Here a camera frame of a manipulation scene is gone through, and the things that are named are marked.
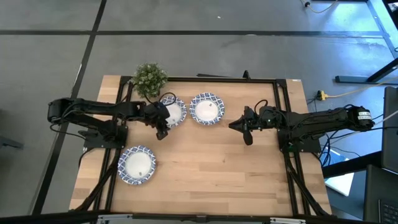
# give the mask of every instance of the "wooden tabletop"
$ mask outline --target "wooden tabletop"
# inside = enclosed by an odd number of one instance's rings
[[[119,80],[120,76],[104,76],[98,101],[114,103]],[[287,80],[287,85],[292,111],[308,112],[301,81]],[[244,106],[254,108],[262,99],[275,105],[271,84],[169,82],[162,93],[167,91],[175,93],[188,107],[195,95],[212,92],[224,101],[225,114],[218,124],[203,126],[188,112],[185,121],[161,141],[156,139],[155,129],[128,122],[126,148],[147,146],[156,156],[157,168],[142,185],[128,185],[118,176],[113,212],[292,215],[276,130],[253,132],[254,144],[246,146],[243,135],[228,128],[228,123],[240,118]],[[284,105],[282,90],[279,93]],[[141,99],[134,93],[132,100]],[[307,188],[323,209],[331,212],[319,161],[309,153],[300,155]],[[70,208],[79,206],[97,184],[103,156],[104,149],[94,149],[83,158]],[[108,185],[100,208],[104,208],[107,191]],[[298,209],[303,213],[297,186],[295,191]]]

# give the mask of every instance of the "black desk leg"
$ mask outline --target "black desk leg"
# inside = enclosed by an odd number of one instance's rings
[[[335,77],[337,83],[360,83],[360,84],[377,84],[379,80],[384,78],[386,75],[393,72],[398,68],[398,58],[394,59],[388,65],[384,66],[382,69],[377,71],[370,77],[352,77],[338,75]],[[388,82],[388,85],[398,85],[398,81]]]
[[[2,146],[11,146],[14,148],[22,149],[24,145],[22,143],[0,136],[0,148]]]
[[[322,168],[323,177],[330,178],[366,169],[367,165],[381,167],[381,151]]]

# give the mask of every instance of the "plate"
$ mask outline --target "plate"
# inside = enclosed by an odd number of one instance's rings
[[[154,153],[147,147],[132,147],[120,156],[118,174],[128,184],[143,184],[155,172],[155,161]]]
[[[162,99],[161,103],[164,105],[169,105],[173,103],[174,96],[168,96]],[[175,98],[175,103],[172,105],[166,106],[167,110],[170,113],[169,118],[166,119],[167,127],[174,128],[184,121],[187,116],[187,107],[185,103],[180,100],[178,97]]]
[[[224,115],[224,102],[212,93],[200,93],[192,99],[189,105],[192,118],[200,124],[212,125],[221,120]]]

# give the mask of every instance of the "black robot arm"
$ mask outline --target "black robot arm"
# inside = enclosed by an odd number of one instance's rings
[[[125,138],[126,133],[121,136],[121,129],[116,119],[102,121],[87,114],[108,115],[123,121],[143,122],[156,128],[156,136],[159,140],[167,136],[166,118],[170,116],[167,108],[159,102],[150,105],[146,105],[143,101],[113,104],[84,99],[62,98],[49,103],[47,119],[52,124],[69,122],[95,130],[104,141],[117,141],[121,140],[118,138]],[[93,134],[92,132],[84,131],[79,133],[86,136]]]
[[[276,128],[287,133],[287,141],[297,143],[306,138],[319,138],[329,131],[350,129],[369,131],[374,125],[369,110],[362,106],[348,105],[316,113],[298,114],[263,106],[259,114],[245,106],[241,118],[229,127],[243,133],[247,145],[253,143],[251,131]]]

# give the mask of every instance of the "blue and white plate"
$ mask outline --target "blue and white plate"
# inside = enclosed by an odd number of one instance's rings
[[[143,184],[155,172],[155,161],[154,153],[147,147],[132,147],[120,156],[118,174],[128,184]]]
[[[180,100],[178,97],[174,101],[174,96],[168,96],[162,99],[161,103],[166,106],[167,110],[169,111],[169,118],[166,119],[167,121],[167,126],[169,128],[173,128],[178,126],[179,124],[184,121],[185,117],[187,116],[187,107],[185,106],[185,103]]]
[[[221,120],[225,108],[220,97],[212,93],[200,93],[192,99],[189,112],[198,123],[212,125]]]

